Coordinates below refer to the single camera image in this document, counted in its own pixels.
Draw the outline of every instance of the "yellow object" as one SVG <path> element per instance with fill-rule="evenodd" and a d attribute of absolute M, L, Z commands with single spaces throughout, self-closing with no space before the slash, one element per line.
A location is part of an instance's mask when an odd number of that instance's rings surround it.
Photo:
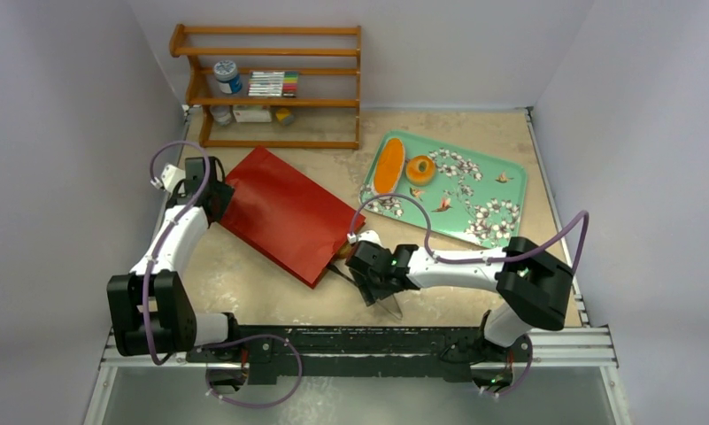
<path fill-rule="evenodd" d="M 406 178 L 417 186 L 424 186 L 430 183 L 434 177 L 435 161 L 427 155 L 414 157 L 406 164 Z"/>
<path fill-rule="evenodd" d="M 294 115 L 288 108 L 279 108 L 276 110 L 276 119 L 284 126 L 291 124 L 294 121 Z"/>
<path fill-rule="evenodd" d="M 375 194 L 389 193 L 396 189 L 398 179 L 404 171 L 406 148 L 401 139 L 396 137 L 388 140 L 382 148 L 375 175 L 373 177 L 373 192 Z"/>

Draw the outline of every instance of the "red folder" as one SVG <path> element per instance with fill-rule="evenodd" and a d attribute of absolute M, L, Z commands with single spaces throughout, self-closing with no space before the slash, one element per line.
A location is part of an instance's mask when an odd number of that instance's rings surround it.
<path fill-rule="evenodd" d="M 227 183 L 235 194 L 221 226 L 315 288 L 346 243 L 354 209 L 262 147 Z M 364 223 L 360 214 L 357 229 Z"/>

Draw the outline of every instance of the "beige table surface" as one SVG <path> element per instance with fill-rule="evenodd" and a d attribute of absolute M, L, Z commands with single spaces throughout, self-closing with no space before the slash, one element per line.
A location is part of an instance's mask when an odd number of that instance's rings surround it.
<path fill-rule="evenodd" d="M 268 133 L 305 134 L 315 140 L 351 140 L 351 115 L 321 112 L 315 120 L 304 115 L 288 129 L 268 124 L 233 123 L 226 131 L 243 138 L 265 138 Z M 522 112 L 362 112 L 362 144 L 352 150 L 271 149 L 273 154 L 316 181 L 352 207 L 358 206 L 358 189 L 365 179 L 382 136 L 403 129 L 446 143 L 506 158 L 526 168 L 528 187 L 520 222 L 520 235 L 541 243 L 555 234 L 549 200 L 526 117 Z M 201 118 L 193 119 L 188 139 L 197 140 Z M 230 170 L 250 149 L 211 148 Z M 196 156 L 186 148 L 182 158 Z M 422 244 L 424 230 L 365 212 L 364 229 L 378 232 L 384 245 Z M 433 248 L 466 250 L 477 247 L 446 236 L 434 236 Z M 550 252 L 564 258 L 559 244 Z M 338 263 L 342 270 L 345 266 Z M 242 324 L 308 325 L 435 325 L 478 326 L 487 309 L 498 306 L 498 294 L 461 288 L 433 288 L 396 295 L 403 312 L 398 321 L 380 307 L 366 307 L 358 290 L 328 273 L 311 290 L 271 260 L 219 225 L 211 226 L 200 240 L 183 276 L 190 301 L 197 312 L 233 312 Z M 581 326 L 573 297 L 568 304 L 566 326 Z"/>

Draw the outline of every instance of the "cable clip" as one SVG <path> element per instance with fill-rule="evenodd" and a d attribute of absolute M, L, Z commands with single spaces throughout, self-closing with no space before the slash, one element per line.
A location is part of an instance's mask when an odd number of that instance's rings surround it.
<path fill-rule="evenodd" d="M 150 184 L 156 189 L 164 190 L 164 183 L 156 177 L 150 179 Z"/>

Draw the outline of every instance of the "wooden shelf board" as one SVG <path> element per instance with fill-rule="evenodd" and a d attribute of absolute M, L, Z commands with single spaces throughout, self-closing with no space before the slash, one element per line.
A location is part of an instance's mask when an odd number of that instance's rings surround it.
<path fill-rule="evenodd" d="M 185 34 L 358 35 L 358 27 L 185 27 Z"/>
<path fill-rule="evenodd" d="M 358 142 L 314 142 L 309 140 L 213 140 L 203 143 L 205 148 L 302 148 L 302 149 L 359 149 Z"/>
<path fill-rule="evenodd" d="M 239 73 L 250 73 L 251 71 L 297 71 L 300 75 L 357 75 L 357 68 L 279 68 L 279 67 L 240 67 Z M 200 73 L 213 75 L 212 67 L 200 68 Z"/>
<path fill-rule="evenodd" d="M 356 99 L 304 99 L 297 97 L 196 97 L 190 99 L 188 104 L 259 104 L 267 106 L 297 106 L 311 108 L 357 108 L 359 101 Z"/>
<path fill-rule="evenodd" d="M 277 49 L 266 47 L 177 47 L 176 56 L 330 56 L 351 57 L 359 54 L 357 49 Z"/>

